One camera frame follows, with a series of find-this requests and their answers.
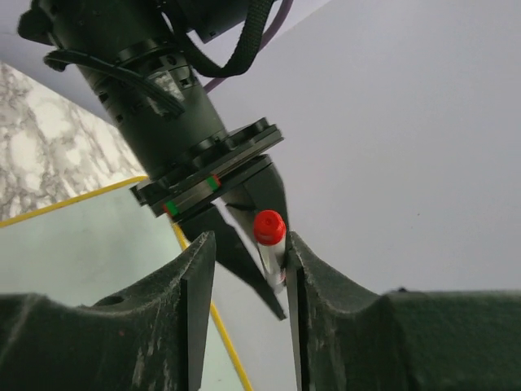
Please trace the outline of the red and white marker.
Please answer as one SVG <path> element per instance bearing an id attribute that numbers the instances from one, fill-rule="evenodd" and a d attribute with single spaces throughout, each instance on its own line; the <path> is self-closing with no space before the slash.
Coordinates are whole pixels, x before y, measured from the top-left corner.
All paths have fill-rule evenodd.
<path id="1" fill-rule="evenodd" d="M 265 209 L 256 215 L 253 222 L 253 235 L 264 268 L 265 279 L 275 294 L 279 294 L 284 289 L 286 281 L 284 267 L 286 233 L 286 224 L 278 212 Z"/>

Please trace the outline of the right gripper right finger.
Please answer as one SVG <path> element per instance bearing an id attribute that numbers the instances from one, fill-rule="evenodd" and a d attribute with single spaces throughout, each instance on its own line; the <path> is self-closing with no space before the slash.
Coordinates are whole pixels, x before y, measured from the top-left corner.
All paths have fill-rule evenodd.
<path id="1" fill-rule="evenodd" d="M 287 242 L 298 389 L 519 389 L 519 292 L 379 295 Z"/>

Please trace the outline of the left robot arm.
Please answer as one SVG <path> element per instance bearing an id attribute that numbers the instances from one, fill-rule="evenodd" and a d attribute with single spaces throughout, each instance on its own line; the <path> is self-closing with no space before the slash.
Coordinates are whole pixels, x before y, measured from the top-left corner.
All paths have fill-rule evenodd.
<path id="1" fill-rule="evenodd" d="M 287 215 L 268 156 L 282 141 L 266 119 L 229 132 L 201 77 L 244 74 L 261 50 L 270 1 L 34 1 L 25 40 L 51 47 L 45 64 L 76 65 L 147 173 L 139 204 L 167 215 L 188 240 L 212 231 L 217 261 L 279 319 L 267 272 L 240 239 L 265 209 Z"/>

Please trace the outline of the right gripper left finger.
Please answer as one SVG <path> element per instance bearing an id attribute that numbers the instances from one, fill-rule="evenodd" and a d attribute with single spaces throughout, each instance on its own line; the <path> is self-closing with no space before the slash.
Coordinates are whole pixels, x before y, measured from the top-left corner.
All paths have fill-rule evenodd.
<path id="1" fill-rule="evenodd" d="M 199 389 L 215 257 L 215 236 L 205 232 L 173 261 L 92 306 L 2 295 L 2 389 Z"/>

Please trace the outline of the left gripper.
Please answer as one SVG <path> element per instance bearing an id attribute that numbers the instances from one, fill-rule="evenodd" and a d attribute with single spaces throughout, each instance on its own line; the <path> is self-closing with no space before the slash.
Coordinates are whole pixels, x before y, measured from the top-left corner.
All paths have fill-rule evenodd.
<path id="1" fill-rule="evenodd" d="M 130 188 L 135 200 L 159 217 L 168 215 L 184 236 L 193 241 L 212 231 L 216 240 L 216 261 L 247 284 L 278 320 L 287 318 L 274 290 L 248 252 L 238 232 L 222 217 L 214 200 L 243 187 L 244 228 L 254 242 L 253 222 L 262 210 L 278 212 L 290 227 L 287 198 L 282 178 L 266 153 L 283 140 L 276 125 L 262 118 L 231 133 L 235 149 L 218 154 L 203 168 L 183 178 L 174 170 L 152 181 L 144 179 Z"/>

